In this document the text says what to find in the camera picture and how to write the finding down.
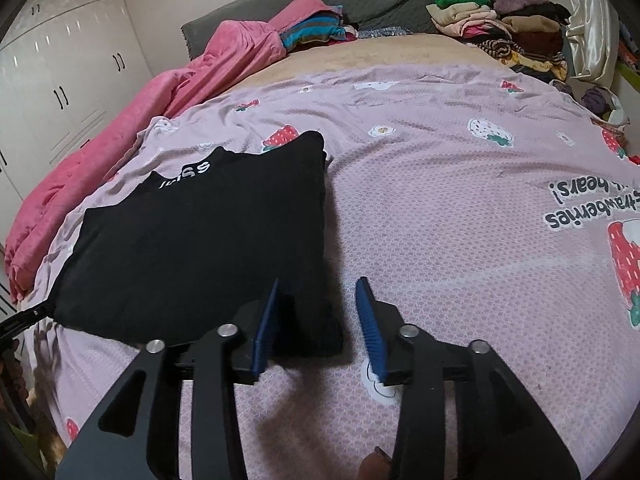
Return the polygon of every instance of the purple folded cloth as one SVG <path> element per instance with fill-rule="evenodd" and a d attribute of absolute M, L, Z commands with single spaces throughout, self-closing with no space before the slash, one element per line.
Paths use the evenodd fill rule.
<path fill-rule="evenodd" d="M 495 0 L 494 10 L 498 14 L 507 14 L 514 10 L 524 9 L 530 5 L 546 4 L 549 0 Z"/>

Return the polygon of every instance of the bed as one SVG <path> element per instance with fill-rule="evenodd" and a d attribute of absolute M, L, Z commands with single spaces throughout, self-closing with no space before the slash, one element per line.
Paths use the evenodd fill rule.
<path fill-rule="evenodd" d="M 151 170 L 173 178 L 215 146 L 261 153 L 283 128 L 324 137 L 325 258 L 347 342 L 340 358 L 272 365 L 258 385 L 236 387 L 249 478 L 354 478 L 375 446 L 393 448 L 398 400 L 367 373 L 361 275 L 437 339 L 491 342 L 582 477 L 612 478 L 598 466 L 629 446 L 619 439 L 640 400 L 640 338 L 621 294 L 638 278 L 639 170 L 570 98 L 451 38 L 313 48 L 155 118 L 136 155 L 69 213 L 23 307 L 47 297 L 87 208 L 120 202 Z M 138 352 L 51 320 L 26 343 L 67 445 Z M 185 479 L 189 405 L 185 383 Z"/>

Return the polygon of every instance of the white wardrobe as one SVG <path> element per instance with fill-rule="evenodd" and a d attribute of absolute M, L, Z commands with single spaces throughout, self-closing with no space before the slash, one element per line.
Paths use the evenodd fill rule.
<path fill-rule="evenodd" d="M 31 190 L 151 79 L 124 0 L 28 0 L 0 43 L 0 240 Z"/>

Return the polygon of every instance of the cabinet handle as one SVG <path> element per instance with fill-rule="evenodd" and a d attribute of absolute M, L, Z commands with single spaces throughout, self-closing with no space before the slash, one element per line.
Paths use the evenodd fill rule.
<path fill-rule="evenodd" d="M 60 100 L 60 96 L 58 95 L 58 92 L 56 92 L 55 90 L 53 91 L 53 93 L 56 95 L 56 97 L 58 98 L 58 102 L 60 103 L 60 109 L 64 110 L 65 107 L 63 107 L 62 105 L 62 101 Z"/>
<path fill-rule="evenodd" d="M 58 88 L 60 88 L 60 91 L 62 92 L 62 95 L 63 95 L 63 96 L 64 96 L 64 98 L 65 98 L 66 105 L 67 105 L 67 106 L 69 106 L 69 99 L 67 99 L 67 98 L 66 98 L 65 89 L 64 89 L 64 88 L 62 88 L 62 86 L 59 86 Z"/>

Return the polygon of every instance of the beige mattress cover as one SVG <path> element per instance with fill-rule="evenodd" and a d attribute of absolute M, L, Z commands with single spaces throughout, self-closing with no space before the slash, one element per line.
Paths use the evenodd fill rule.
<path fill-rule="evenodd" d="M 260 70 L 228 91 L 278 83 L 300 75 L 337 72 L 376 65 L 466 64 L 511 73 L 479 48 L 436 34 L 369 38 L 295 52 Z"/>

